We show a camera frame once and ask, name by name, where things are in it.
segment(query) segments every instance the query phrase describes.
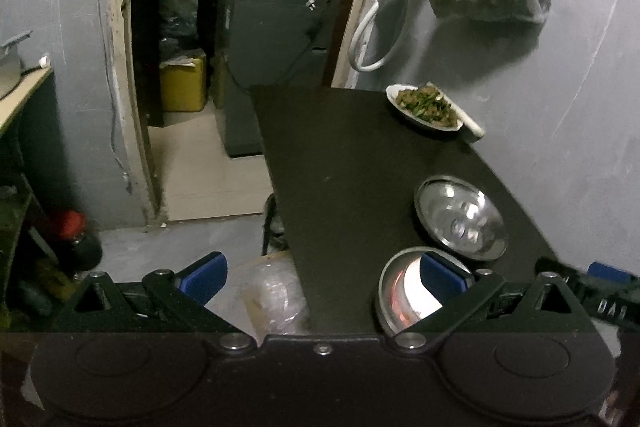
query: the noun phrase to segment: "black table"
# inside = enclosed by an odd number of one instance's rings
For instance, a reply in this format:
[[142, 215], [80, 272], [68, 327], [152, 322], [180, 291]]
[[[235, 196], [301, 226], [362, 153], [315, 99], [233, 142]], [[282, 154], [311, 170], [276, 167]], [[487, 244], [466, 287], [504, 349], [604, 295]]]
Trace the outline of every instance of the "black table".
[[466, 180], [498, 207], [509, 246], [491, 268], [508, 280], [530, 280], [540, 257], [555, 257], [468, 145], [407, 126], [384, 93], [268, 86], [252, 94], [314, 332], [376, 330], [372, 303], [386, 261], [432, 244], [414, 217], [413, 195], [434, 174]]

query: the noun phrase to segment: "stir-fried vegetables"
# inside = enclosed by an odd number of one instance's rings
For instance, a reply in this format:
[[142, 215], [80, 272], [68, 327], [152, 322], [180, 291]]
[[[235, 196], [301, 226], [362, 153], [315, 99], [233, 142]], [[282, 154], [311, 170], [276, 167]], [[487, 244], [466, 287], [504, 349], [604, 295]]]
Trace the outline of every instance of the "stir-fried vegetables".
[[442, 93], [433, 86], [420, 89], [403, 89], [396, 102], [417, 118], [440, 127], [455, 127], [458, 117]]

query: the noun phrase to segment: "plastic container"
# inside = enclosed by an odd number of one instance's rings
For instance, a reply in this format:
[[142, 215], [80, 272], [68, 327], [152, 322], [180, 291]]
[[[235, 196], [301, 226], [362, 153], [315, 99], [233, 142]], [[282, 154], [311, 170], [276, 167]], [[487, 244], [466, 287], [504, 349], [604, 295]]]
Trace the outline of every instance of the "plastic container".
[[98, 266], [102, 259], [100, 239], [85, 228], [83, 214], [66, 210], [51, 216], [51, 222], [58, 237], [52, 247], [65, 272], [87, 271]]
[[169, 64], [160, 70], [162, 110], [166, 112], [198, 112], [207, 102], [205, 64], [193, 58], [193, 66]]

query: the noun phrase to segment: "doorway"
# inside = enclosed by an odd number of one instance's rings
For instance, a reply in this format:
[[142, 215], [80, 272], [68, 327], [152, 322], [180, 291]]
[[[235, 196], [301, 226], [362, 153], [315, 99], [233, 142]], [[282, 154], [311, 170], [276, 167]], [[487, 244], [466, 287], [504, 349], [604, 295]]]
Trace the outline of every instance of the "doorway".
[[[330, 85], [327, 57], [351, 0], [174, 1], [130, 4], [136, 139], [156, 202], [171, 221], [260, 213], [273, 189], [248, 90]], [[163, 49], [174, 44], [173, 54]], [[166, 68], [192, 67], [172, 63], [180, 56], [202, 61], [202, 107], [189, 111], [167, 110], [163, 98]]]

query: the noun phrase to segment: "metal bowl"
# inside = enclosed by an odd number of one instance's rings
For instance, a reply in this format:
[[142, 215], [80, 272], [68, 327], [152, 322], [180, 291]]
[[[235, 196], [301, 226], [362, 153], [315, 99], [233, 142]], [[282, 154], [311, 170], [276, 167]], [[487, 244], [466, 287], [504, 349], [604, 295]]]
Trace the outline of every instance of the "metal bowl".
[[502, 216], [486, 195], [453, 176], [434, 176], [414, 195], [418, 219], [431, 237], [474, 261], [494, 261], [507, 248]]
[[378, 282], [376, 314], [383, 330], [393, 336], [436, 312], [442, 305], [422, 285], [420, 259], [428, 251], [439, 253], [448, 261], [468, 269], [449, 253], [430, 247], [407, 248], [386, 263]]

